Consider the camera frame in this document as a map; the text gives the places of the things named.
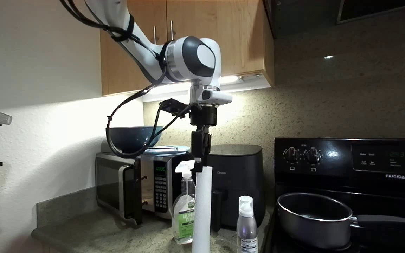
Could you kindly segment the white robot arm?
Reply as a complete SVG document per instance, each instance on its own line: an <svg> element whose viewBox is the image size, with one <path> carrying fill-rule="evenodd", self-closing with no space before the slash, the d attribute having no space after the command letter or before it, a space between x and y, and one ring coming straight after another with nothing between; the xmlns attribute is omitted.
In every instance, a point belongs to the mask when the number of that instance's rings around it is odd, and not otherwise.
<svg viewBox="0 0 405 253"><path fill-rule="evenodd" d="M165 43L150 42L129 12L127 0L84 0L93 15L87 18L75 0L59 0L65 9L84 25L103 29L136 63L149 84L125 98L107 116L105 140L110 150L118 157L134 158L142 154L150 143L165 130L153 125L150 136L142 147L124 151L113 143L113 116L127 102L148 94L153 87L190 81L190 102L183 104L174 98L165 99L159 109L173 115L170 126L177 118L190 115L195 130L191 133L193 156L201 163L210 153L210 127L217 125L217 108L229 104L232 96L219 87L222 67L219 43L211 37L181 36Z"/></svg>

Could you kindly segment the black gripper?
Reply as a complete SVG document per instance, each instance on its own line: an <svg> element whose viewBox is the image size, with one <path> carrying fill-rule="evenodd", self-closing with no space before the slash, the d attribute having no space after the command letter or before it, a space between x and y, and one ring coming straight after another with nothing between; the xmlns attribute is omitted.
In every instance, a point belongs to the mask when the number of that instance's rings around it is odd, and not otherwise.
<svg viewBox="0 0 405 253"><path fill-rule="evenodd" d="M204 160L211 147L210 127L217 125L217 108L207 105L193 105L190 111L191 153L197 161Z"/></svg>

